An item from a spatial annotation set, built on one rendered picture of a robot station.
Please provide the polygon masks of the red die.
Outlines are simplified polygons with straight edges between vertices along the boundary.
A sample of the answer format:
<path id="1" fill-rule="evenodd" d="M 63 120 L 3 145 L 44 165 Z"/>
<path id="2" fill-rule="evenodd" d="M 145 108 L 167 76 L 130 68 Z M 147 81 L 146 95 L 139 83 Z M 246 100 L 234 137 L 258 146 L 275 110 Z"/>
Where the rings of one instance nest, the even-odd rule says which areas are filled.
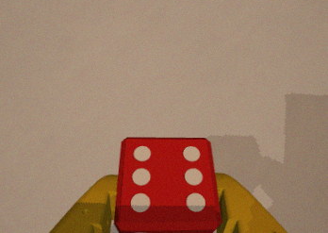
<path id="1" fill-rule="evenodd" d="M 221 211 L 210 141 L 124 139 L 114 224 L 119 233 L 213 233 Z"/>

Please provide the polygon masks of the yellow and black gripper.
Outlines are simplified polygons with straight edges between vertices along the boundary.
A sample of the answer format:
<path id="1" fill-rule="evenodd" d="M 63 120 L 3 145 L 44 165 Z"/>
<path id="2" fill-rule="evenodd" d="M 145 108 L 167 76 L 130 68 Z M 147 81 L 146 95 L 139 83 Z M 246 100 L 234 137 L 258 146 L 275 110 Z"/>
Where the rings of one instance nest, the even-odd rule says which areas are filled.
<path id="1" fill-rule="evenodd" d="M 232 176 L 215 173 L 221 211 L 217 233 L 287 233 Z M 110 233 L 118 175 L 94 183 L 49 233 Z"/>

